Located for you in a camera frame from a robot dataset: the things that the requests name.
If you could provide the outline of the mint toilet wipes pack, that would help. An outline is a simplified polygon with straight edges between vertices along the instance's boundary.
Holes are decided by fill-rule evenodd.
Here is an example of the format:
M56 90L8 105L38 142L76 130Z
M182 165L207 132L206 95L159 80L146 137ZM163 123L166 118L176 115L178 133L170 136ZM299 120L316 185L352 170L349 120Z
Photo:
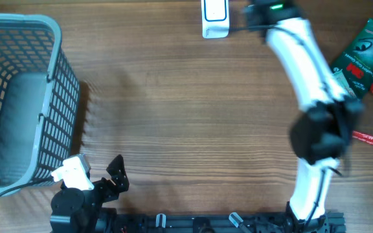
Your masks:
M347 91L347 93L350 96L356 98L356 94L353 91L353 89L349 86L348 81L347 81L346 77L344 76L342 70L333 73L333 77L336 79L336 81L339 83L339 85Z

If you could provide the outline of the green 3M gloves pack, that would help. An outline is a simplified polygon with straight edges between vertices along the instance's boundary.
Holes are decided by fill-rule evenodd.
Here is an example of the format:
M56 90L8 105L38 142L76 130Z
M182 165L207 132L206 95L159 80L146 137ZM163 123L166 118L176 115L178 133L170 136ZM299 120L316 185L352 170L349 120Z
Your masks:
M373 19L330 64L333 73L342 70L349 86L362 99L373 82Z

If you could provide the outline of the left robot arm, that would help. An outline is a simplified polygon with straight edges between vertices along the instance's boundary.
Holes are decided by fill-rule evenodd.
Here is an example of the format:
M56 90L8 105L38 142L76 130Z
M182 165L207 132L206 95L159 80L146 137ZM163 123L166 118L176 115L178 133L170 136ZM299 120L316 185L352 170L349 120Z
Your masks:
M106 168L110 179L92 182L90 169L86 156L77 154L51 173L55 181L63 182L51 201L53 232L113 232L117 211L103 204L129 189L123 156L117 155Z

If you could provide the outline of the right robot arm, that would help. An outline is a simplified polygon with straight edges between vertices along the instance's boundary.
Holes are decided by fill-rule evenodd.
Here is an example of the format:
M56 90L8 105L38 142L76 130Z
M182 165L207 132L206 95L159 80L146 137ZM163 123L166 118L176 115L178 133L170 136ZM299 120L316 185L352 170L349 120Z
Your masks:
M294 220L312 227L325 213L332 175L350 150L363 104L335 80L293 1L251 1L244 12L248 30L263 34L297 97L301 114L289 131L297 178L289 208Z

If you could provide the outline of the white barcode scanner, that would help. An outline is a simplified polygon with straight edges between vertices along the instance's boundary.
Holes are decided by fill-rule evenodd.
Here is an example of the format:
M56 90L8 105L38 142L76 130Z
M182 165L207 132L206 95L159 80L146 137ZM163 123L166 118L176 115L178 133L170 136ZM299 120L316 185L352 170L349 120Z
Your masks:
M201 0L202 36L205 39L225 38L229 34L229 1Z

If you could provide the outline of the grey plastic basket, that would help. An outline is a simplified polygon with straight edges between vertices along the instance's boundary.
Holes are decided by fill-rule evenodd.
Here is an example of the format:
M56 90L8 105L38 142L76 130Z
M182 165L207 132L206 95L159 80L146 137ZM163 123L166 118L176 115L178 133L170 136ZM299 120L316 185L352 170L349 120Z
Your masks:
M79 98L59 24L0 14L0 193L34 181L50 185L71 154Z

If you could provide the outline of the black mounting rail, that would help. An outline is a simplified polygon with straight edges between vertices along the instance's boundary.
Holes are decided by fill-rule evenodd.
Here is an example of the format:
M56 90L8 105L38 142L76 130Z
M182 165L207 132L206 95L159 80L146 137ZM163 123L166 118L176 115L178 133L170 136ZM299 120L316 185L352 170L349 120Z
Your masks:
M96 232L316 232L346 233L345 217L340 212L327 212L318 219L312 219L308 226L304 221L292 219L287 212L259 212L253 215L232 212L228 215L177 216L157 214L116 214L110 219L100 220Z

